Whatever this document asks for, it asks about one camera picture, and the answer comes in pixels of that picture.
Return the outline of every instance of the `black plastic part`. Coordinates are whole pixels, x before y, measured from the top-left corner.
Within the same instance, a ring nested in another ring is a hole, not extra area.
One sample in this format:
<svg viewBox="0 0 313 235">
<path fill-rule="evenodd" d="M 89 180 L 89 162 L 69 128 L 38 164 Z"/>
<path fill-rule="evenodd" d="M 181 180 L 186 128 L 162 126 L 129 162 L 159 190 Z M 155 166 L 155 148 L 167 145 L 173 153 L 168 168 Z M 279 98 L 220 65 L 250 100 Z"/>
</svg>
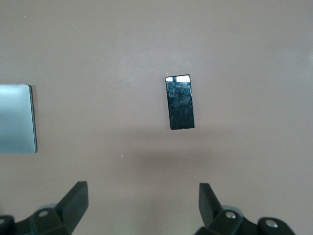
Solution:
<svg viewBox="0 0 313 235">
<path fill-rule="evenodd" d="M 194 128 L 190 75 L 167 77 L 165 83 L 171 129 Z"/>
<path fill-rule="evenodd" d="M 266 224 L 267 220 L 273 220 L 277 224 L 277 228 L 270 227 Z M 280 219 L 276 218 L 261 218 L 259 219 L 259 228 L 265 235 L 295 235 L 291 228 Z"/>
<path fill-rule="evenodd" d="M 209 184 L 199 186 L 199 210 L 204 226 L 209 227 L 214 218 L 223 210 Z"/>
<path fill-rule="evenodd" d="M 0 235 L 71 235 L 87 207 L 87 182 L 78 182 L 55 208 L 38 210 L 18 223 L 12 216 L 0 216 Z"/>
<path fill-rule="evenodd" d="M 276 218 L 261 218 L 258 225 L 241 217 L 237 212 L 223 210 L 209 184 L 200 184 L 199 209 L 204 222 L 196 235 L 295 235 L 291 228 Z M 233 212 L 235 218 L 228 218 L 226 212 Z M 276 227 L 267 224 L 273 220 Z"/>
<path fill-rule="evenodd" d="M 87 210 L 88 204 L 87 182 L 77 182 L 54 209 L 72 233 Z"/>
<path fill-rule="evenodd" d="M 14 230 L 14 218 L 10 215 L 0 216 L 0 235 L 9 235 Z"/>
</svg>

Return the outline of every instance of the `metal plate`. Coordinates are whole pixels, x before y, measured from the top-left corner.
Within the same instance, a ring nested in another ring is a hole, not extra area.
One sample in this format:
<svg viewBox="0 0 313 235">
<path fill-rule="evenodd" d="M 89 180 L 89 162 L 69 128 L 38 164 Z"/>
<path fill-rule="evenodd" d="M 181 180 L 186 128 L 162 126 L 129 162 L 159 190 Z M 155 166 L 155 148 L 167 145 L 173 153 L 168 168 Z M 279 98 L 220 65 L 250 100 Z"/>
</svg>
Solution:
<svg viewBox="0 0 313 235">
<path fill-rule="evenodd" d="M 37 151 L 29 85 L 0 85 L 0 153 Z"/>
</svg>

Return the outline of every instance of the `gray metal sheet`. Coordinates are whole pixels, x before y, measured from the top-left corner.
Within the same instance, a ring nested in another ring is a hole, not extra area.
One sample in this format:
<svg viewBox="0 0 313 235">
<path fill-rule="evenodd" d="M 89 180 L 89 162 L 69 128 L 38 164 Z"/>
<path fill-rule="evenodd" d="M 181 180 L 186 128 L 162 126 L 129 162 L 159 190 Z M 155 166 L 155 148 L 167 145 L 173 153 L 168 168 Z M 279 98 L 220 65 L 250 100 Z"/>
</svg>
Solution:
<svg viewBox="0 0 313 235">
<path fill-rule="evenodd" d="M 0 85 L 0 153 L 37 151 L 29 85 Z"/>
</svg>

